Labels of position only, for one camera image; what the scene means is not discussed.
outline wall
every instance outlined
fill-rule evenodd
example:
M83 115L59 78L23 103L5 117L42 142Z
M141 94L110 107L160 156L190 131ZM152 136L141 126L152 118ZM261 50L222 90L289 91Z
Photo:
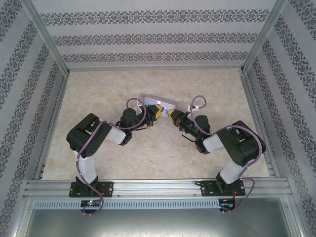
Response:
M59 70L18 0L0 2L0 237L34 178L61 85Z
M248 72L279 170L316 235L316 1L290 0Z
M70 69L242 66L276 0L36 0Z

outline beige surface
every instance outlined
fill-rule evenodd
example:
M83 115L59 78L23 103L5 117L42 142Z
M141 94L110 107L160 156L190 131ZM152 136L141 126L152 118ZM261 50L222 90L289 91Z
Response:
M178 101L182 111L200 94L207 105L196 115L207 115L211 131L237 120L254 129L237 70L71 72L43 179L75 178L75 157L66 135L87 114L116 123L126 100L143 98L144 94ZM100 179L214 178L229 160L224 148L200 154L169 118L159 118L154 127L134 131L125 146L105 141L95 156ZM244 174L268 175L263 157Z

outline ventilated metal strip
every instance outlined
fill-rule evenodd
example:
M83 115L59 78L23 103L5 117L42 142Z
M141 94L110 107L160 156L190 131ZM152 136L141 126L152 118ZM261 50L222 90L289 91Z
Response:
M80 209L81 200L37 200L35 210L73 210ZM165 199L165 200L105 200L102 209L139 210L139 209L205 209L219 208L218 199Z

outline marble floor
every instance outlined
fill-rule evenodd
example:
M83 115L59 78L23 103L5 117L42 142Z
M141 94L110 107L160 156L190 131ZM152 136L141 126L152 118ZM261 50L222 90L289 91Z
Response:
M182 111L193 97L203 95L207 105L196 115L207 115L211 131L238 120L255 130L237 69L71 72L43 179L75 178L75 157L66 135L87 114L116 123L126 101L145 94L178 101ZM224 148L200 154L169 118L159 118L154 127L134 131L123 147L105 141L95 154L95 167L99 179L214 178L228 160ZM269 176L264 157L244 176Z

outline enclosure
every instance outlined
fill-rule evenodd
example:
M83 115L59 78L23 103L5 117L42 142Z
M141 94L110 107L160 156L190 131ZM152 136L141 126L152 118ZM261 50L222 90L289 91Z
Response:
M0 236L316 236L315 0L0 5ZM144 95L185 112L203 95L212 132L242 120L258 134L267 149L243 175L255 182L243 207L222 213L231 196L196 185L215 181L225 149L200 154L159 118L102 144L111 197L83 216L68 132L89 113L116 123Z

